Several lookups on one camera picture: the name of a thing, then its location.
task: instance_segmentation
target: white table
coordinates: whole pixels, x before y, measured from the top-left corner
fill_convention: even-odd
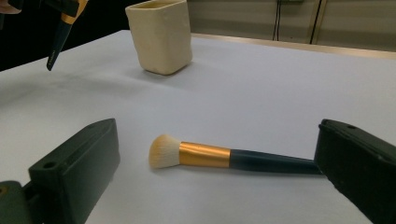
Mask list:
[[[191,142],[313,159],[322,119],[396,144],[394,60],[204,38],[170,77],[139,66],[129,31],[0,73],[0,180],[86,125],[115,118],[121,164],[87,223],[370,221],[324,177],[177,166],[151,170],[162,133]]]

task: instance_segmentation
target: brush bristles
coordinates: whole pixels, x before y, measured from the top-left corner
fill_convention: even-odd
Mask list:
[[[151,168],[179,165],[178,148],[180,141],[168,134],[158,136],[149,149],[148,162]]]

